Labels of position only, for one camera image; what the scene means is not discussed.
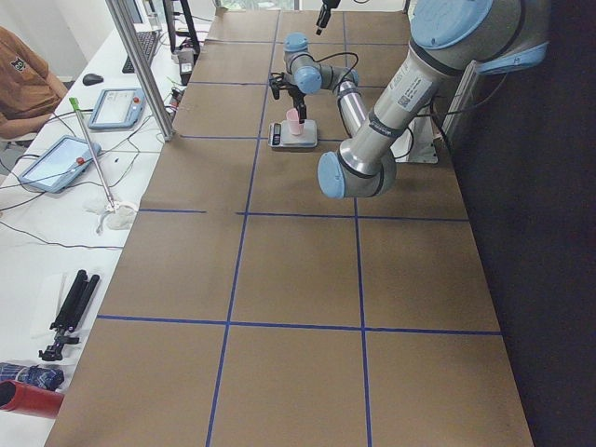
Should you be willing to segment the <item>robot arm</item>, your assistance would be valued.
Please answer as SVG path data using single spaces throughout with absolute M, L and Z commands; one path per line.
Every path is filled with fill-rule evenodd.
M 411 20 L 408 53 L 370 110 L 365 110 L 354 68 L 316 61 L 308 39 L 288 34 L 283 43 L 286 70 L 271 74 L 277 97 L 293 100 L 299 135 L 305 135 L 304 97 L 331 91 L 348 139 L 321 156 L 318 183 L 331 198 L 383 194 L 395 182 L 395 141 L 431 101 L 443 80 L 464 72 L 471 62 L 484 75 L 506 74 L 538 65 L 549 44 L 549 1 L 420 1 Z

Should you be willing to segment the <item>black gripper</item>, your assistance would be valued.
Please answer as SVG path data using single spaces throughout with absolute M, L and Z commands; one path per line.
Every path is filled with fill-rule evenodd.
M 299 116 L 299 123 L 304 124 L 307 119 L 307 111 L 305 105 L 305 94 L 294 85 L 288 76 L 281 72 L 273 72 L 269 75 L 268 85 L 271 89 L 275 101 L 280 99 L 280 92 L 286 91 L 292 98 L 293 106 L 297 107 Z
M 326 29 L 332 15 L 332 9 L 338 8 L 340 0 L 322 0 L 322 6 L 316 22 L 316 35 L 321 35 Z

